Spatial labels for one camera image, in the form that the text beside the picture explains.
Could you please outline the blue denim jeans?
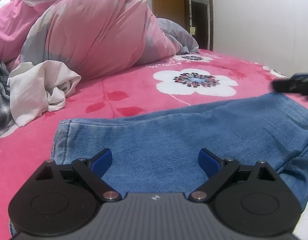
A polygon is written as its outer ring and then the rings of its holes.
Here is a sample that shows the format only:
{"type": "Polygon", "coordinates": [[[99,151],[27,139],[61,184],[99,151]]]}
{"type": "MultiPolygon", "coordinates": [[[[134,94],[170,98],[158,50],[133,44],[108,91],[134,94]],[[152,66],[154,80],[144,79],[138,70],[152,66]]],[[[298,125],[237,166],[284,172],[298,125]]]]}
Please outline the blue denim jeans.
{"type": "Polygon", "coordinates": [[[70,119],[8,207],[13,239],[295,239],[308,109],[284,94],[70,119]]]}

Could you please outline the white crumpled garment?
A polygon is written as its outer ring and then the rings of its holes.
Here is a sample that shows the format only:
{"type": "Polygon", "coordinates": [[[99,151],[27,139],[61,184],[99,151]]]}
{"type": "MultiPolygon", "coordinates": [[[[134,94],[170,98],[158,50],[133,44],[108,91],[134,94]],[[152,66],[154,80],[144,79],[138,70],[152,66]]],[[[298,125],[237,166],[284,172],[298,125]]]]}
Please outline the white crumpled garment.
{"type": "Polygon", "coordinates": [[[81,76],[59,61],[19,64],[9,75],[10,111],[18,127],[66,106],[81,76]]]}

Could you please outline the black white plaid shirt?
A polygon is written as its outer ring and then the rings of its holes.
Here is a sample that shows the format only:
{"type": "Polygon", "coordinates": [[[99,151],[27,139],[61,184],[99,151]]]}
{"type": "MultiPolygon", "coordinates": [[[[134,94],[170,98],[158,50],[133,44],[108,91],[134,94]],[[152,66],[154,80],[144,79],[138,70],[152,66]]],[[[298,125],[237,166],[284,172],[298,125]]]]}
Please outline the black white plaid shirt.
{"type": "Polygon", "coordinates": [[[7,85],[9,72],[0,59],[0,136],[15,124],[10,111],[10,88],[7,85]]]}

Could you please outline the pink grey quilt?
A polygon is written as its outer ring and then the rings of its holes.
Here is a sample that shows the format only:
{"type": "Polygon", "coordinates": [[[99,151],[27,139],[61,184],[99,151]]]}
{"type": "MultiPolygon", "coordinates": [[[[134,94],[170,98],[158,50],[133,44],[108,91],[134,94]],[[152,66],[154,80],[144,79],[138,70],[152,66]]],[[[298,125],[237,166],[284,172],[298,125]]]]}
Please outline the pink grey quilt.
{"type": "Polygon", "coordinates": [[[0,8],[0,59],[59,61],[83,79],[198,52],[180,25],[156,18],[148,0],[11,0],[0,8]]]}

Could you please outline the pink floral bed blanket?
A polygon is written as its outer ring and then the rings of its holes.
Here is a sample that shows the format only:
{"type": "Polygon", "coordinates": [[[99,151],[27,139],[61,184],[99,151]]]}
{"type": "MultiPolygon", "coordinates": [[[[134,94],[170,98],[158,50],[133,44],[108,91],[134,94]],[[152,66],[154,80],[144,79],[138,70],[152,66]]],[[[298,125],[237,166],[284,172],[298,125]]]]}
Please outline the pink floral bed blanket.
{"type": "Polygon", "coordinates": [[[104,148],[104,180],[121,194],[189,194],[207,179],[206,148],[251,165],[267,161],[308,201],[308,102],[276,94],[280,74],[204,51],[83,82],[66,106],[0,138],[0,211],[46,159],[69,164],[104,148]]]}

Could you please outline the brown wooden door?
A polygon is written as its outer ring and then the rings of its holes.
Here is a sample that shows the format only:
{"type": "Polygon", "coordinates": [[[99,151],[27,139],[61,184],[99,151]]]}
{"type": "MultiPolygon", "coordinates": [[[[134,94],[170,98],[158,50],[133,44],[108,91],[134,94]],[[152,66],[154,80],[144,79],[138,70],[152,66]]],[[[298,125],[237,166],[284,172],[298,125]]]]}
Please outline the brown wooden door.
{"type": "Polygon", "coordinates": [[[172,20],[189,30],[189,0],[152,0],[152,7],[157,18],[172,20]]]}

